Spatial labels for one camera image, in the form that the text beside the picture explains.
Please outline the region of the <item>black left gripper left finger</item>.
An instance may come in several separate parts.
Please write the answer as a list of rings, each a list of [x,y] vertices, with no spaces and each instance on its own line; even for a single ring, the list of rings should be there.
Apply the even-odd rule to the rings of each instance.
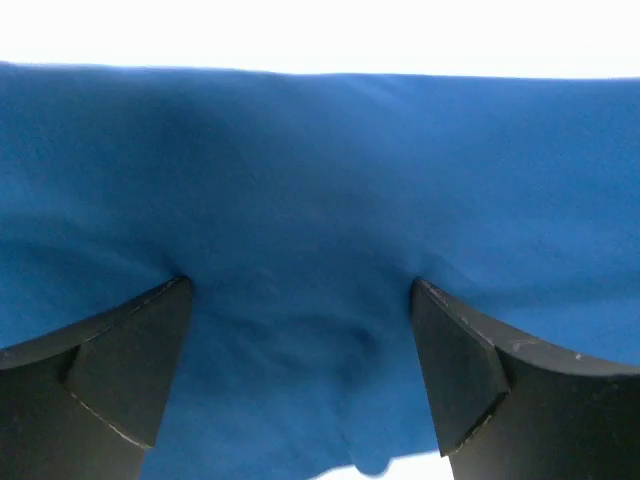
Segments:
[[[1,351],[1,476],[137,479],[189,327],[186,277]]]

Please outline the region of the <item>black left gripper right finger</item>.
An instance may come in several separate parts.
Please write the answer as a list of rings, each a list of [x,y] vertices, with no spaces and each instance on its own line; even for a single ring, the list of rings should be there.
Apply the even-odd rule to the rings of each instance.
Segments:
[[[565,349],[417,279],[411,321],[457,479],[639,476],[639,370]]]

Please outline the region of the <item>blue t shirt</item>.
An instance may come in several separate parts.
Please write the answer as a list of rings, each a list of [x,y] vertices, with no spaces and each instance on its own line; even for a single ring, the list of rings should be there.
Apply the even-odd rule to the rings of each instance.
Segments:
[[[639,359],[639,84],[1,68],[1,342],[196,290],[147,479],[382,473],[436,440],[421,277]]]

